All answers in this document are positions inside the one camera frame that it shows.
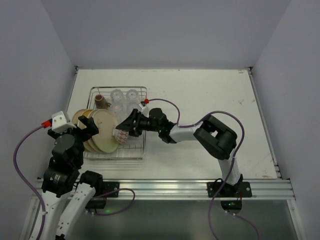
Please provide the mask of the blue patterned bowl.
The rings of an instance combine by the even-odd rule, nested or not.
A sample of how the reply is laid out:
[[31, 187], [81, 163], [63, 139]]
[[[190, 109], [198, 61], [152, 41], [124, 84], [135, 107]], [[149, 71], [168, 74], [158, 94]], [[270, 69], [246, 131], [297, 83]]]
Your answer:
[[113, 136], [119, 144], [125, 145], [129, 138], [129, 132], [126, 130], [120, 130], [115, 128], [113, 130]]

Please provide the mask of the beige front plate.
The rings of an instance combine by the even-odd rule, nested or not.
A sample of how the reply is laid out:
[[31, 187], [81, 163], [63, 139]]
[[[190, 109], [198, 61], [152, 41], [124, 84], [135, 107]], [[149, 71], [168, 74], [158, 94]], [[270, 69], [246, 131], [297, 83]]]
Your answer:
[[112, 153], [118, 148], [118, 141], [114, 137], [117, 124], [115, 115], [106, 109], [98, 109], [92, 115], [98, 134], [92, 137], [95, 145], [104, 153]]

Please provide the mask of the pink beige plate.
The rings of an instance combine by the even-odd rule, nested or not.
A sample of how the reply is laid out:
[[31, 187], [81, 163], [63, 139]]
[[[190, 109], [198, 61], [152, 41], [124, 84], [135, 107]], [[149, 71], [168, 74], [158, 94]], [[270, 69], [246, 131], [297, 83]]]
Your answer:
[[[94, 114], [96, 111], [97, 111], [96, 109], [91, 109], [90, 112], [89, 112], [89, 114], [88, 114], [88, 116], [87, 116], [87, 118], [92, 117], [93, 114]], [[100, 154], [103, 153], [103, 152], [96, 146], [96, 144], [94, 143], [94, 141], [93, 141], [92, 138], [90, 138], [90, 139], [88, 140], [88, 144], [94, 149], [94, 151], [95, 151], [96, 153], [100, 153]]]

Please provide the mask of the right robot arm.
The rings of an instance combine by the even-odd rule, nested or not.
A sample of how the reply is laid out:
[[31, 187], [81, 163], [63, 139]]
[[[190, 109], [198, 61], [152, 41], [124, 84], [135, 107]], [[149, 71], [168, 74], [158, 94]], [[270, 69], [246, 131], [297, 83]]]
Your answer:
[[[214, 117], [223, 114], [233, 118], [241, 128], [241, 138], [229, 126]], [[153, 108], [149, 116], [134, 109], [131, 114], [115, 127], [128, 132], [131, 137], [139, 137], [143, 131], [157, 132], [158, 137], [167, 144], [185, 141], [198, 141], [202, 147], [218, 160], [224, 184], [236, 187], [243, 181], [237, 165], [236, 154], [245, 138], [245, 128], [240, 120], [225, 111], [213, 111], [190, 125], [179, 125], [167, 119], [161, 108]]]

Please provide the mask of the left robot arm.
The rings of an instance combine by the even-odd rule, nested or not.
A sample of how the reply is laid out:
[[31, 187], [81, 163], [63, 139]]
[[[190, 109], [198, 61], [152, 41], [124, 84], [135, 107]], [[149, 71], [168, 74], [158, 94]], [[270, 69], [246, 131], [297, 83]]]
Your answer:
[[84, 129], [59, 111], [41, 125], [48, 128], [48, 135], [54, 138], [54, 147], [43, 174], [41, 192], [33, 189], [41, 207], [31, 240], [65, 240], [87, 203], [102, 192], [101, 174], [89, 170], [79, 172], [84, 163], [84, 142], [99, 130], [93, 118], [81, 116], [79, 120], [85, 125]]

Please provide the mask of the green rear plate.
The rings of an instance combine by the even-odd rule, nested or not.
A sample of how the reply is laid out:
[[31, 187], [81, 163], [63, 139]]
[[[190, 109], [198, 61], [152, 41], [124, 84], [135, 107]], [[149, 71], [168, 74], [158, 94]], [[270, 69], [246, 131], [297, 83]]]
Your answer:
[[80, 109], [78, 110], [72, 117], [71, 123], [74, 124], [75, 126], [78, 126], [78, 122], [79, 122], [79, 117], [83, 115], [83, 113], [86, 111], [87, 109]]

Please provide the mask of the beige floral plate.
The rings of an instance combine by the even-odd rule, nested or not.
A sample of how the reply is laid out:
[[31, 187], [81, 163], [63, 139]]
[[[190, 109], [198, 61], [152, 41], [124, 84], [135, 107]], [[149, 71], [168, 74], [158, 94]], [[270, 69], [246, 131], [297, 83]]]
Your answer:
[[[91, 112], [92, 112], [92, 109], [86, 109], [82, 115], [85, 116], [86, 118], [89, 118], [89, 115], [90, 115]], [[92, 147], [91, 139], [89, 139], [88, 141], [86, 141], [86, 142], [84, 143], [84, 145], [85, 145], [85, 148], [86, 148], [89, 152], [91, 152], [91, 153], [95, 153], [95, 152], [96, 152], [96, 150]]]

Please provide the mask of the clear glass front right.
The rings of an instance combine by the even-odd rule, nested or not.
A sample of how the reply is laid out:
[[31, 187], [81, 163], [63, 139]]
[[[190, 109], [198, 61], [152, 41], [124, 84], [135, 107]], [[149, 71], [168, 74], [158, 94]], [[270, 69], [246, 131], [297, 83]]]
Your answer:
[[130, 116], [130, 114], [132, 113], [132, 111], [134, 109], [137, 109], [139, 111], [141, 108], [138, 103], [136, 103], [134, 101], [130, 101], [126, 106], [126, 115]]

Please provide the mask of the clear glass front left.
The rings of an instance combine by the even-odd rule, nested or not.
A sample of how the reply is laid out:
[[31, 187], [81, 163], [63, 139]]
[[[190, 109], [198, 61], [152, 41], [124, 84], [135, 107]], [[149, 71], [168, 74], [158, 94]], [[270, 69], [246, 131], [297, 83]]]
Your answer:
[[119, 124], [125, 119], [125, 109], [121, 101], [115, 100], [111, 104], [110, 110], [114, 113], [116, 120]]

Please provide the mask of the brown ceramic mug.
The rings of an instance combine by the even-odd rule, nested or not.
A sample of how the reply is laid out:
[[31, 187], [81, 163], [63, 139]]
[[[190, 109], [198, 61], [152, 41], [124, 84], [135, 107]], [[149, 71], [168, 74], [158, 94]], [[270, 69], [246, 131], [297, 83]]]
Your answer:
[[107, 101], [107, 99], [101, 95], [101, 94], [97, 94], [94, 97], [94, 103], [97, 109], [105, 109], [108, 110], [111, 106], [111, 103]]

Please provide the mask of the clear glass back right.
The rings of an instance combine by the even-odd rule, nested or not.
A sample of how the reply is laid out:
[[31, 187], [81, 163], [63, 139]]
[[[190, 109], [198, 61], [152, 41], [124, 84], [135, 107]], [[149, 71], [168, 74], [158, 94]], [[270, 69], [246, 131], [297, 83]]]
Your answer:
[[135, 102], [138, 103], [140, 101], [139, 92], [135, 89], [130, 89], [126, 92], [126, 100], [128, 103]]

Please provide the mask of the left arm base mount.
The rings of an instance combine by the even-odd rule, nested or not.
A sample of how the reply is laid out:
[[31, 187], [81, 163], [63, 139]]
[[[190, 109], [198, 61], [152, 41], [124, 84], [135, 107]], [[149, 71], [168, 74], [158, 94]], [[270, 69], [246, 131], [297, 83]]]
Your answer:
[[[112, 191], [118, 190], [120, 188], [120, 183], [118, 181], [104, 181], [102, 184], [102, 188], [99, 190], [98, 193], [94, 195], [94, 197], [100, 196], [102, 194], [107, 194]], [[102, 198], [95, 198], [93, 200], [90, 200], [87, 205], [85, 206], [85, 209], [90, 212], [97, 213], [98, 210], [102, 210], [107, 205], [108, 199], [117, 198], [119, 196], [118, 192], [112, 193], [107, 196], [103, 196]]]

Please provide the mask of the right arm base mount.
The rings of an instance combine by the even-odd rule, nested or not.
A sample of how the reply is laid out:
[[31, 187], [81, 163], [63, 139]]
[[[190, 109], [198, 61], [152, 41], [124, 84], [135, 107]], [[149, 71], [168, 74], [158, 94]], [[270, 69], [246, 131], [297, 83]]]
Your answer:
[[[206, 186], [208, 197], [212, 198], [218, 192], [218, 189], [222, 184], [223, 180], [221, 178], [207, 182]], [[251, 198], [252, 196], [253, 194], [250, 183], [248, 181], [243, 181], [242, 178], [240, 178], [235, 185], [226, 183], [216, 195], [217, 198], [221, 199], [221, 207], [232, 214], [238, 214], [242, 210], [243, 198]]]

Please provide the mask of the aluminium front rail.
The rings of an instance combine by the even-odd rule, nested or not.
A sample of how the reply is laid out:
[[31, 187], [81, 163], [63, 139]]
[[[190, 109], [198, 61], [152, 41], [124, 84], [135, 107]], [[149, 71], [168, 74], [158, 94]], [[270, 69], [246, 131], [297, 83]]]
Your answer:
[[[209, 201], [217, 186], [208, 179], [104, 179], [107, 185], [128, 188], [137, 200], [199, 200]], [[244, 180], [237, 193], [225, 195], [223, 200], [294, 200], [295, 193], [289, 180]]]

